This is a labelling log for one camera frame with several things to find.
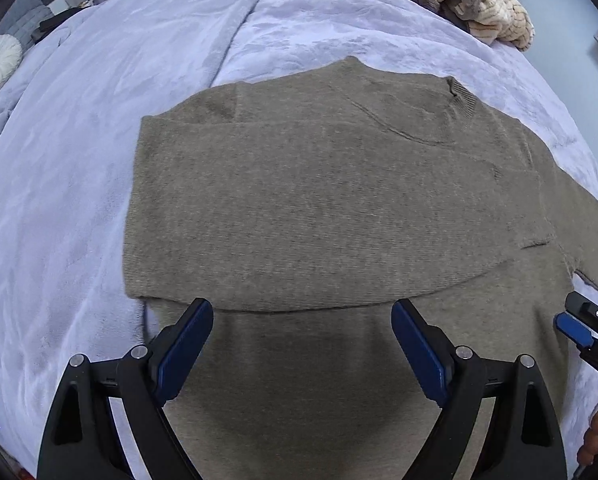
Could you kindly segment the olive knit sweater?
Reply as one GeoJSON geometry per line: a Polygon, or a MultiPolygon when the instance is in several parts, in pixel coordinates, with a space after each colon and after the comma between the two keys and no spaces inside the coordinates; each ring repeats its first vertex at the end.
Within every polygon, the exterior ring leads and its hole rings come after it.
{"type": "Polygon", "coordinates": [[[438,410],[393,336],[410,299],[490,359],[534,356],[598,290],[598,200],[459,81],[355,58],[191,96],[140,125],[126,292],[210,339],[167,415],[207,479],[397,479],[438,410]]]}

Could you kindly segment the lavender plush bed blanket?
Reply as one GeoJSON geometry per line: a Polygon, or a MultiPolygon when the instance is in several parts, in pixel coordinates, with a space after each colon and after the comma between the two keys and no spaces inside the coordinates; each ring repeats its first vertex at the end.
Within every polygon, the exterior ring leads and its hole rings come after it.
{"type": "MultiPolygon", "coordinates": [[[[142,120],[211,88],[345,58],[459,81],[531,130],[598,200],[595,162],[569,147],[577,127],[527,58],[409,0],[108,0],[82,11],[0,90],[0,444],[23,467],[37,466],[72,356],[119,358],[167,325],[124,283],[142,120]]],[[[596,396],[576,393],[564,341],[564,398],[554,404],[574,436],[596,396]]]]}

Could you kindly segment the grey quilted headboard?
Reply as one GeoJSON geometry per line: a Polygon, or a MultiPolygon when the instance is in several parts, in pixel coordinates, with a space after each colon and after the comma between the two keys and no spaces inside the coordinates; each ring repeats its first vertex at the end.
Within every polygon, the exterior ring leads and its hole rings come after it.
{"type": "Polygon", "coordinates": [[[0,21],[0,36],[13,36],[24,50],[28,50],[34,45],[32,32],[42,21],[53,16],[42,0],[16,0],[0,21]]]}

